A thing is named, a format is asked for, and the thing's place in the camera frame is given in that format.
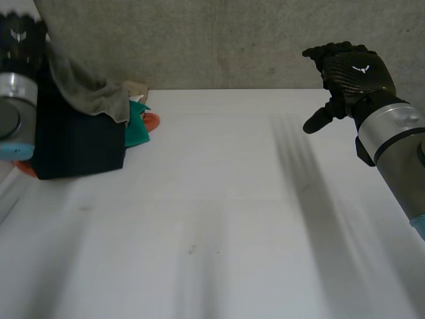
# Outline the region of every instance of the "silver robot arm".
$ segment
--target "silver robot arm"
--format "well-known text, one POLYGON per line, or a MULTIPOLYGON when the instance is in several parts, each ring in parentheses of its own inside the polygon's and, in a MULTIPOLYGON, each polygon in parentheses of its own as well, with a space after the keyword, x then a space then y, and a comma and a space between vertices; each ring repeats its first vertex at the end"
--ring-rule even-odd
POLYGON ((359 126, 359 140, 425 240, 425 117, 407 103, 383 106, 359 126))
POLYGON ((355 121, 357 155, 376 166, 425 240, 425 117, 397 98, 384 62, 364 45, 329 43, 307 49, 332 98, 305 124, 312 134, 346 116, 355 121))

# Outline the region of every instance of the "teal fabric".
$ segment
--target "teal fabric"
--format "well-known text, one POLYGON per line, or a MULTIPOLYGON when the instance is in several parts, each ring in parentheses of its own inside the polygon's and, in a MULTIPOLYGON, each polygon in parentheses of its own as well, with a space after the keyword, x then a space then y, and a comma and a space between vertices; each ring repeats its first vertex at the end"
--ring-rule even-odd
POLYGON ((413 218, 410 224, 418 231, 421 238, 425 240, 425 214, 413 218))
POLYGON ((126 128, 126 147, 130 148, 149 141, 145 124, 140 114, 150 110, 145 104, 130 101, 130 122, 126 128))

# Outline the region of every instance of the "gray wall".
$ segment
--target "gray wall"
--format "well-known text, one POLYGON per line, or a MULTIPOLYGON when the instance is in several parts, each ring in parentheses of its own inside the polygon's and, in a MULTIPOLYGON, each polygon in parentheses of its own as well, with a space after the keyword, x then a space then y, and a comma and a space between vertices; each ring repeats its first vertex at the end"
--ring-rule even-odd
POLYGON ((303 49, 362 43, 402 98, 425 100, 424 0, 36 0, 50 37, 152 88, 319 88, 303 49))

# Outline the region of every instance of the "blue base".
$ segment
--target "blue base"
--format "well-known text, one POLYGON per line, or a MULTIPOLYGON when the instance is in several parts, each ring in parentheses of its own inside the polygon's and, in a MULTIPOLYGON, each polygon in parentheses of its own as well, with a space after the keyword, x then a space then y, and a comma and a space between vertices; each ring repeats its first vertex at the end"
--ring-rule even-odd
POLYGON ((33 156, 34 148, 34 145, 28 143, 0 143, 0 160, 29 160, 33 156))

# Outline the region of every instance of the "orange object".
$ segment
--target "orange object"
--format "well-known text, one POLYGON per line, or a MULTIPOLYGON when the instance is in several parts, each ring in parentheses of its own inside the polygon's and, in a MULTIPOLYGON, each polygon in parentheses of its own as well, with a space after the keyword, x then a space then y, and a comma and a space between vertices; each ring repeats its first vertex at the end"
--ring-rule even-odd
POLYGON ((13 163, 27 175, 38 178, 29 161, 13 161, 13 163))
POLYGON ((154 113, 145 113, 143 116, 143 123, 145 124, 146 130, 152 132, 156 129, 161 122, 161 119, 157 114, 154 113))

